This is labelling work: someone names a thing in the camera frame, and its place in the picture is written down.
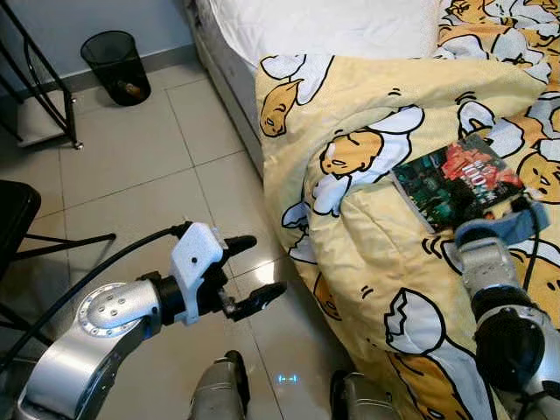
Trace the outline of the black chair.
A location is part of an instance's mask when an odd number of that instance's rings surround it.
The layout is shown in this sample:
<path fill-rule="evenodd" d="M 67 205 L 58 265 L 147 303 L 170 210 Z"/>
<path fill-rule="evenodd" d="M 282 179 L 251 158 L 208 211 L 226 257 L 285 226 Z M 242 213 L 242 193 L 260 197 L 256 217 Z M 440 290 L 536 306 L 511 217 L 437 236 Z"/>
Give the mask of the black chair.
<path fill-rule="evenodd" d="M 65 237 L 51 237 L 31 233 L 32 222 L 41 208 L 41 195 L 32 185 L 23 181 L 0 179 L 0 327 L 9 331 L 23 332 L 27 339 L 39 341 L 44 347 L 53 344 L 53 339 L 44 333 L 53 316 L 67 307 L 77 292 L 88 284 L 87 280 L 69 285 L 61 292 L 51 307 L 41 312 L 39 319 L 29 321 L 5 303 L 16 285 L 32 287 L 31 280 L 7 280 L 5 275 L 13 263 L 45 255 L 53 255 L 64 249 L 86 247 L 99 242 L 112 242 L 115 233 L 71 240 Z"/>

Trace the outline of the black mesh waste bin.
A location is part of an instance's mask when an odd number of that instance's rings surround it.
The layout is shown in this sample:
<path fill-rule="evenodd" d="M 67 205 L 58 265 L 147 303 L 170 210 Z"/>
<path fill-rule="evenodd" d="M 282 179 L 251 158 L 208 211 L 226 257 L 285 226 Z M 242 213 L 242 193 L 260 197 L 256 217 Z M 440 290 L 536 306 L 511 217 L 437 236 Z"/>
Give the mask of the black mesh waste bin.
<path fill-rule="evenodd" d="M 151 96 L 151 84 L 145 76 L 143 61 L 135 39 L 125 31 L 102 31 L 80 46 L 80 56 L 92 69 L 109 99 L 120 107 L 135 107 Z M 117 89 L 119 81 L 131 81 L 148 91 L 142 101 L 133 100 Z"/>

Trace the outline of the grey robot right leg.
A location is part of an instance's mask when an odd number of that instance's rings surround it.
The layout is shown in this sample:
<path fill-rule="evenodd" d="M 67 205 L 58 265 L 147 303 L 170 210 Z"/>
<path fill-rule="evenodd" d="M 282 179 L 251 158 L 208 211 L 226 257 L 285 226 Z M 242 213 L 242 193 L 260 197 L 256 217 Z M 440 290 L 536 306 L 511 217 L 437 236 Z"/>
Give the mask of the grey robot right leg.
<path fill-rule="evenodd" d="M 332 420 L 403 420 L 391 393 L 359 372 L 333 372 L 329 400 Z"/>

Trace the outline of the grey robot leg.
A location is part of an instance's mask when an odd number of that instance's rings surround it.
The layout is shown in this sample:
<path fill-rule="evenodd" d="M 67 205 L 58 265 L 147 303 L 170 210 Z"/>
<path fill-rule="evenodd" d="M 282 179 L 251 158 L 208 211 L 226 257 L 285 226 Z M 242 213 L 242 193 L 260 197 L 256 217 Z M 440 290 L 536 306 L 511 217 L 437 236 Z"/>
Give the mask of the grey robot leg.
<path fill-rule="evenodd" d="M 329 400 L 332 420 L 403 420 L 391 393 L 359 372 L 333 372 Z"/>
<path fill-rule="evenodd" d="M 201 375 L 187 420 L 247 420 L 248 408 L 247 369 L 241 354 L 231 349 Z"/>

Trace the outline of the black metal rack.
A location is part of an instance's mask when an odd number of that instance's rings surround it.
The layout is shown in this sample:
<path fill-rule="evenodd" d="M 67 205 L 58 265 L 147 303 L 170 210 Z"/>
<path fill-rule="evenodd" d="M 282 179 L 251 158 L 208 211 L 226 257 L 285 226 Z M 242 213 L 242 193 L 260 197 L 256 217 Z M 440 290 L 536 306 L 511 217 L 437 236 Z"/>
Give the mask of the black metal rack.
<path fill-rule="evenodd" d="M 77 136 L 75 97 L 53 68 L 8 0 L 0 0 L 0 130 L 17 147 L 69 143 L 84 148 Z"/>

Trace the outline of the yellow cartoon egg quilt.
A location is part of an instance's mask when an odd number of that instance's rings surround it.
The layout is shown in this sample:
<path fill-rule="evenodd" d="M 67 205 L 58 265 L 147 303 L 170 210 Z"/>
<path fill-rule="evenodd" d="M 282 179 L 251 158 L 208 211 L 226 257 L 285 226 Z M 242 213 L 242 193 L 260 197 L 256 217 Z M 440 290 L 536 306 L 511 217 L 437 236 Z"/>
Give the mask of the yellow cartoon egg quilt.
<path fill-rule="evenodd" d="M 392 171 L 480 135 L 547 208 L 509 245 L 521 287 L 560 307 L 560 0 L 440 0 L 428 59 L 276 53 L 257 65 L 263 191 L 276 235 L 361 375 L 424 420 L 389 364 L 384 315 L 401 288 L 448 317 L 473 351 L 475 321 L 451 232 L 431 234 Z"/>

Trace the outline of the grey robot left leg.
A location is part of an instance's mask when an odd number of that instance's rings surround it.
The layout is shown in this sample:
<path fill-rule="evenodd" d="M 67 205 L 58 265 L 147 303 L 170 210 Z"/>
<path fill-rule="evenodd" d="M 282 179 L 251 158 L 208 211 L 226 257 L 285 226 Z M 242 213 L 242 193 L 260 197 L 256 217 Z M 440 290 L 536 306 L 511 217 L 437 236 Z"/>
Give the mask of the grey robot left leg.
<path fill-rule="evenodd" d="M 248 408 L 247 369 L 241 354 L 231 349 L 201 375 L 187 420 L 247 420 Z"/>

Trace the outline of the dark red-titled paperback book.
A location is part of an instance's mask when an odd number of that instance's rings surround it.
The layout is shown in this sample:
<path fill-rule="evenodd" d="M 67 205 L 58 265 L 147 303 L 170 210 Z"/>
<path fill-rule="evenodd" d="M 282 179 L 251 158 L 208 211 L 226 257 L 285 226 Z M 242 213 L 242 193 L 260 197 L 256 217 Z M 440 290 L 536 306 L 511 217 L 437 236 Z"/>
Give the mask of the dark red-titled paperback book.
<path fill-rule="evenodd" d="M 432 235 L 465 221 L 492 219 L 494 207 L 524 184 L 480 135 L 461 137 L 392 171 L 397 191 Z"/>

